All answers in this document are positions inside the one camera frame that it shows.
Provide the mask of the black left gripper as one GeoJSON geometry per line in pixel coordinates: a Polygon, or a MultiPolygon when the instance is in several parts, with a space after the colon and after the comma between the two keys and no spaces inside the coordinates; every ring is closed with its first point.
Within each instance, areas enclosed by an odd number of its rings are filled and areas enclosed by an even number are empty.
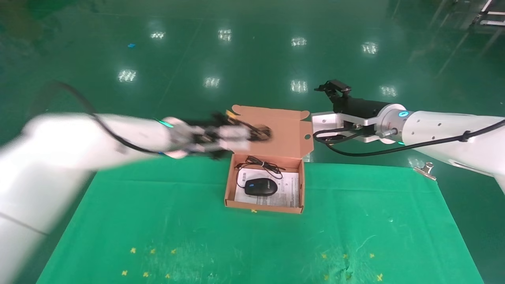
{"type": "MultiPolygon", "coordinates": [[[[222,159],[226,156],[227,150],[218,147],[217,142],[220,138],[218,130],[220,127],[227,126],[226,118],[210,118],[209,120],[186,120],[185,121],[193,130],[193,140],[196,146],[204,148],[202,151],[196,147],[189,150],[191,155],[202,156],[204,153],[211,159],[222,159]]],[[[266,140],[265,133],[262,133],[262,127],[252,126],[251,124],[233,118],[233,125],[246,128],[250,133],[249,142],[264,142],[266,140]]]]}

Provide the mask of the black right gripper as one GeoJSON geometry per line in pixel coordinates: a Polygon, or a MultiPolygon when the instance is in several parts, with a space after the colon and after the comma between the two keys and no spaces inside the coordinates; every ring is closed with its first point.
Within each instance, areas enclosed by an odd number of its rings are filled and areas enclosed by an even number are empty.
{"type": "Polygon", "coordinates": [[[379,115],[379,112],[389,105],[385,102],[370,101],[350,97],[351,87],[338,80],[330,80],[314,88],[316,92],[323,92],[333,99],[333,111],[362,119],[370,119],[379,115]]]}

